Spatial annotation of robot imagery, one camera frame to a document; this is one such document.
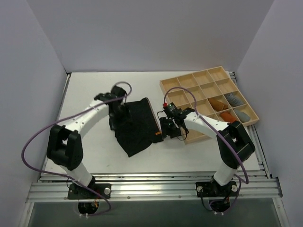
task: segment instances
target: black towel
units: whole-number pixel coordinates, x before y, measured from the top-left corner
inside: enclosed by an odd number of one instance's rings
[[[160,129],[153,115],[148,98],[125,103],[132,121],[115,129],[118,143],[129,157],[148,148],[152,143],[163,141]]]

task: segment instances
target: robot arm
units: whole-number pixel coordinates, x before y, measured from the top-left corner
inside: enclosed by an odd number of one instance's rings
[[[96,123],[108,115],[110,116],[111,128],[129,118],[129,111],[122,101],[102,105],[104,101],[125,95],[126,92],[122,88],[115,86],[111,93],[97,95],[85,110],[97,105],[98,107],[72,119],[66,125],[54,125],[50,130],[47,157],[84,186],[93,188],[95,180],[82,163],[81,140]]]
[[[228,185],[240,164],[226,144],[207,124],[205,124],[204,121],[201,120],[201,118],[199,118],[193,109],[177,109],[173,103],[170,103],[163,109],[167,115],[167,118],[160,118],[162,131],[165,132],[164,136],[166,136],[166,134],[173,134],[174,136],[181,134],[179,132],[180,128],[177,128],[172,124],[172,120],[174,120],[174,123],[178,127],[184,128],[186,132],[188,132],[188,129],[193,129],[218,141],[220,155],[223,162],[212,179],[214,181],[214,187],[216,187],[214,191],[217,189],[220,190],[220,188],[224,188]],[[203,118],[217,131],[219,131],[219,133],[228,141],[228,143],[237,152],[242,162],[247,160],[255,151],[255,146],[240,122],[221,122],[206,116],[203,116]]]

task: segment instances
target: wooden compartment tray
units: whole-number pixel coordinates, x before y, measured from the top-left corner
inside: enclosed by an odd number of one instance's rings
[[[185,87],[189,89],[195,96],[197,101],[198,111],[210,118],[224,121],[220,114],[228,111],[237,121],[241,120],[235,112],[241,111],[250,117],[247,122],[242,122],[244,126],[255,124],[259,118],[253,111],[247,100],[242,93],[238,90],[237,86],[233,83],[228,73],[222,66],[207,69],[199,72],[190,73],[184,76],[170,78],[160,81],[160,87],[163,94],[165,94],[172,87]],[[230,93],[238,100],[238,106],[235,102],[231,101]],[[209,98],[215,99],[224,103],[225,110],[215,110],[209,102]],[[177,108],[182,110],[187,107],[194,107],[194,100],[192,96],[184,90],[174,89],[169,91],[166,97],[167,103],[173,102]],[[189,130],[189,134],[184,140],[185,144],[208,138],[200,132]]]

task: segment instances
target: orange object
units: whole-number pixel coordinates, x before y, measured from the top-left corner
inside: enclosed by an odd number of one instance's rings
[[[224,103],[222,103],[214,98],[209,98],[208,101],[215,111],[222,111],[222,110],[228,109],[228,105],[225,105]]]
[[[229,123],[233,123],[234,121],[237,120],[237,118],[232,116],[229,112],[220,113],[220,116],[222,117],[223,120]]]

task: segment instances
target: white wall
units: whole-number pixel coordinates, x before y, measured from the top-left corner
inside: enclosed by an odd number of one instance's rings
[[[29,137],[56,118],[65,71],[25,0],[0,1],[0,221],[14,227],[38,174],[21,161]],[[41,167],[47,133],[26,158]]]
[[[240,65],[273,0],[27,0],[67,71]]]
[[[260,117],[257,131],[292,227],[303,223],[302,11],[302,0],[275,0],[238,69],[240,89]]]

